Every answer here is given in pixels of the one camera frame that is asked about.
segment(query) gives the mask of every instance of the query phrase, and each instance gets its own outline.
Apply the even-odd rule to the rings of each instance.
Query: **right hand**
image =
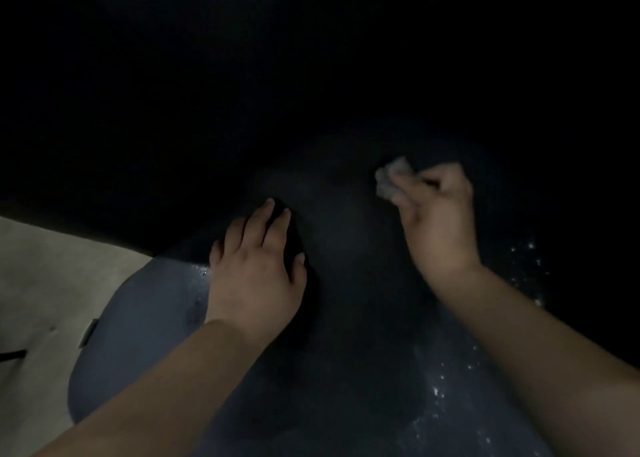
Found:
[[[391,174],[391,179],[404,191],[392,202],[400,211],[409,251],[434,291],[481,267],[473,186],[460,164],[439,164],[416,175]]]

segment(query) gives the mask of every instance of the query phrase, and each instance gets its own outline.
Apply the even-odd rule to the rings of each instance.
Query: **dark background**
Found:
[[[540,199],[549,309],[638,364],[608,0],[2,0],[2,211],[151,255],[253,167],[389,115]]]

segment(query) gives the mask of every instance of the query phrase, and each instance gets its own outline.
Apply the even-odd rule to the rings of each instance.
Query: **gray cloth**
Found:
[[[403,192],[402,189],[396,186],[391,180],[391,173],[414,174],[415,172],[411,165],[409,165],[406,157],[398,157],[395,161],[376,170],[376,181],[378,181],[376,195],[387,201],[391,201],[391,198],[395,194]]]

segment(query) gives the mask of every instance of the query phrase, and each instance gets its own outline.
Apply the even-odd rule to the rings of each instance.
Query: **black surface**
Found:
[[[375,197],[374,170],[398,154],[417,169],[459,159],[476,189],[484,261],[551,302],[535,195],[500,160],[406,121],[343,129],[256,166],[208,227],[119,288],[72,374],[74,420],[199,327],[211,243],[274,196],[292,209],[292,242],[308,256],[303,306],[196,455],[549,455],[492,363],[413,268],[396,209]]]

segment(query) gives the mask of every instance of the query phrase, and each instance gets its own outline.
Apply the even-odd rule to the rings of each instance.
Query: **left hand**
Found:
[[[205,323],[230,324],[261,349],[291,322],[307,285],[304,253],[294,259],[291,278],[284,266],[291,211],[284,210],[266,229],[274,205],[268,199],[249,219],[234,220],[224,243],[213,243],[209,256],[211,285]]]

